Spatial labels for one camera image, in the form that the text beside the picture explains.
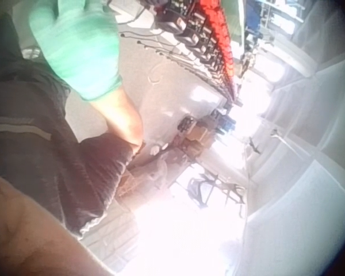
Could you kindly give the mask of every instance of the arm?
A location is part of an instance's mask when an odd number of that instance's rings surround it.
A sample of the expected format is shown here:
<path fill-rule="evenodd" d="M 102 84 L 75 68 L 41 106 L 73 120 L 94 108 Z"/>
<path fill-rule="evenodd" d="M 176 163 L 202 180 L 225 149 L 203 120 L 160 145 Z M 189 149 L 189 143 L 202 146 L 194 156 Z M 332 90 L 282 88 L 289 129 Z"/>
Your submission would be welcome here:
<path fill-rule="evenodd" d="M 112 273 L 49 212 L 0 178 L 0 275 Z"/>
<path fill-rule="evenodd" d="M 128 142 L 137 153 L 143 142 L 143 123 L 122 87 L 90 102 L 106 119 L 109 131 Z"/>
<path fill-rule="evenodd" d="M 142 144 L 142 123 L 121 86 L 115 15 L 97 0 L 56 2 L 38 0 L 29 17 L 48 64 L 136 153 Z"/>

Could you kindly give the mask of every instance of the floor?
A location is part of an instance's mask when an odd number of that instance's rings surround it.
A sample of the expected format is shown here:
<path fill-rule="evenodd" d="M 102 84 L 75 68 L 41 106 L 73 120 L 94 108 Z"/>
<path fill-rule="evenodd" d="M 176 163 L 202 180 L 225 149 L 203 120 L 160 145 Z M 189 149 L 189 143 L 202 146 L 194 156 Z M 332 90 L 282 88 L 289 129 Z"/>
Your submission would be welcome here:
<path fill-rule="evenodd" d="M 22 48 L 36 45 L 27 19 L 32 2 L 24 0 L 13 9 L 13 21 Z M 128 30 L 143 31 L 124 26 L 120 26 L 119 31 Z M 151 145 L 163 145 L 175 136 L 179 121 L 187 113 L 200 118 L 225 103 L 225 99 L 202 80 L 157 55 L 153 49 L 144 49 L 136 39 L 121 39 L 120 50 L 123 85 L 144 123 L 144 140 L 148 146 L 145 154 L 139 157 L 141 162 L 148 156 Z M 78 140 L 105 131 L 104 120 L 76 93 L 69 96 L 66 110 L 67 120 Z"/>

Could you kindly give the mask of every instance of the reflective stripe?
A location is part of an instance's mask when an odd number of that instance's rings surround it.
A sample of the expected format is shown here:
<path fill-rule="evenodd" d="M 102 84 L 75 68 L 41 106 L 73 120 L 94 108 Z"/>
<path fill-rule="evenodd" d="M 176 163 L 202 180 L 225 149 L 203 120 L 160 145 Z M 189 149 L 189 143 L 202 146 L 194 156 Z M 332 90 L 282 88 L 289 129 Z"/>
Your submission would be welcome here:
<path fill-rule="evenodd" d="M 42 129 L 33 125 L 10 125 L 0 124 L 0 132 L 12 132 L 12 133 L 32 133 L 46 139 L 51 140 L 51 134 L 44 132 Z"/>

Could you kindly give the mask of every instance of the person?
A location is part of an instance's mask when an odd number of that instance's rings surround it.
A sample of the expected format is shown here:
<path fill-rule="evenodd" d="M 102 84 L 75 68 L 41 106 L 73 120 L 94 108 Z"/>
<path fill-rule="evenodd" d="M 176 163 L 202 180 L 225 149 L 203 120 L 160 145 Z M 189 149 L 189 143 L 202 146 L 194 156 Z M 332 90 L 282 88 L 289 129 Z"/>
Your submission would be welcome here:
<path fill-rule="evenodd" d="M 48 211 L 0 177 L 0 276 L 112 276 Z"/>
<path fill-rule="evenodd" d="M 81 238 L 104 217 L 143 125 L 100 0 L 39 0 L 29 25 L 45 63 L 23 59 L 11 17 L 0 18 L 0 177 Z M 106 133 L 77 141 L 65 119 L 71 89 L 103 115 Z"/>

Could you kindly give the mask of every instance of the green glove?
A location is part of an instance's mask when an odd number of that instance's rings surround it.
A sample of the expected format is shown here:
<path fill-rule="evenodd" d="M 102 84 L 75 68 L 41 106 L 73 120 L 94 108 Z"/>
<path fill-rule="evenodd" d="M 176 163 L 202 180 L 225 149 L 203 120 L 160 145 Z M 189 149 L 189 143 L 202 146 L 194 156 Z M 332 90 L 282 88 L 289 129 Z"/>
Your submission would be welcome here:
<path fill-rule="evenodd" d="M 29 25 L 53 71 L 84 100 L 121 86 L 117 23 L 101 0 L 39 0 Z"/>

